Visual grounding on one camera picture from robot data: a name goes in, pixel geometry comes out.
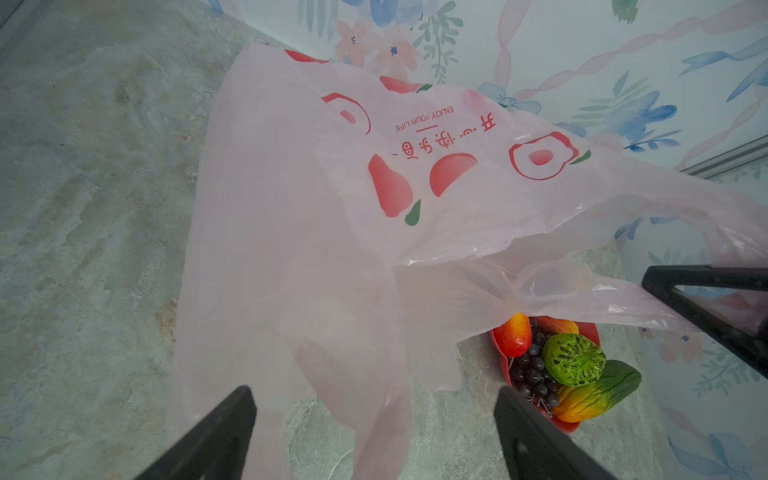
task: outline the kiwi slice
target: kiwi slice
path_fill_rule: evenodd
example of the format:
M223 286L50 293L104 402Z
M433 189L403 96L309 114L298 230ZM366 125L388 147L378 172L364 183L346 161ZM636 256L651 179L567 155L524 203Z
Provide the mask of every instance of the kiwi slice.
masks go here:
M551 337L541 354L552 378L565 386L597 382L605 367L605 353L591 340L578 333Z

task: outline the pink plastic bag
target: pink plastic bag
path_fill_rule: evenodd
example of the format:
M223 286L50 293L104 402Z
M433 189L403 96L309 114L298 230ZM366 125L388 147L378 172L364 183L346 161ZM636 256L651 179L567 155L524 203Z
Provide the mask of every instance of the pink plastic bag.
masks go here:
M311 386L356 432L353 478L397 478L411 372L457 387L458 341L518 311L690 328L640 286L565 260L642 215L693 224L717 265L768 266L765 210L718 184L464 88L249 46L200 160L169 439L247 384L259 414L244 478L289 478L285 415Z

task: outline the red basket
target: red basket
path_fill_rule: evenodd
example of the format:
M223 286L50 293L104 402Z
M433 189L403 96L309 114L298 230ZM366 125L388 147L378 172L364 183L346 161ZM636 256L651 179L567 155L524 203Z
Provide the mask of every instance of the red basket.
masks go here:
M594 323L576 322L576 325L578 325L578 332L580 335L586 336L589 340L592 340L597 346L600 346L600 335L598 334L598 328L595 326ZM493 333L493 330L491 330L488 333L491 335L491 341L493 342L493 345L498 350L498 354L501 356L500 360L501 360L501 366L502 366L502 375L507 380L507 383L514 388L515 384L513 384L512 381L509 379L510 357L503 354L501 349L498 348L498 343L496 342L496 338ZM547 412L542 407L538 407L538 409L541 411L542 414L547 415ZM576 423L563 422L562 420L558 419L558 417L555 417L555 416L550 418L550 420L552 421L552 423L554 423L554 426L558 427L564 433L575 432L576 429L578 429L578 426L581 425L581 422L576 422Z

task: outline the green fruit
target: green fruit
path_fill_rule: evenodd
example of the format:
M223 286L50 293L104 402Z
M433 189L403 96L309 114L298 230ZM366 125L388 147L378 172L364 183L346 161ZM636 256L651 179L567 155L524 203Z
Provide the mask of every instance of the green fruit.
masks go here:
M597 382L605 367L605 353L578 333L555 335L541 354L552 378L562 385L582 386Z
M637 390L642 378L640 372L626 363L608 360L597 382L560 387L560 403L552 412L563 422L570 423L602 415Z

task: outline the dark purple grape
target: dark purple grape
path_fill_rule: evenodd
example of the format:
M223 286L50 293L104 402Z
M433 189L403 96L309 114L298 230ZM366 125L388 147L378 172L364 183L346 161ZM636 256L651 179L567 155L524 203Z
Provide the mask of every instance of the dark purple grape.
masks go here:
M517 366L526 366L531 362L531 356L527 353L523 353L518 358L515 359L515 365Z
M542 359L540 356L535 356L531 359L531 366L535 369L537 369L539 372L542 371L545 367L544 365L544 359Z
M518 392L528 398L531 396L531 386L527 383L518 383Z
M549 393L544 397L544 401L547 403L549 408L553 409L554 407L560 405L560 396L557 393Z
M549 389L547 388L547 386L544 383L539 383L538 385L533 387L533 393L537 397L544 398L549 393Z
M538 372L537 369L526 369L525 379L528 380L531 383L531 385L536 385L541 381L541 374Z
M525 374L523 373L523 367L521 366L513 366L509 371L509 379L512 382L522 382L524 378Z

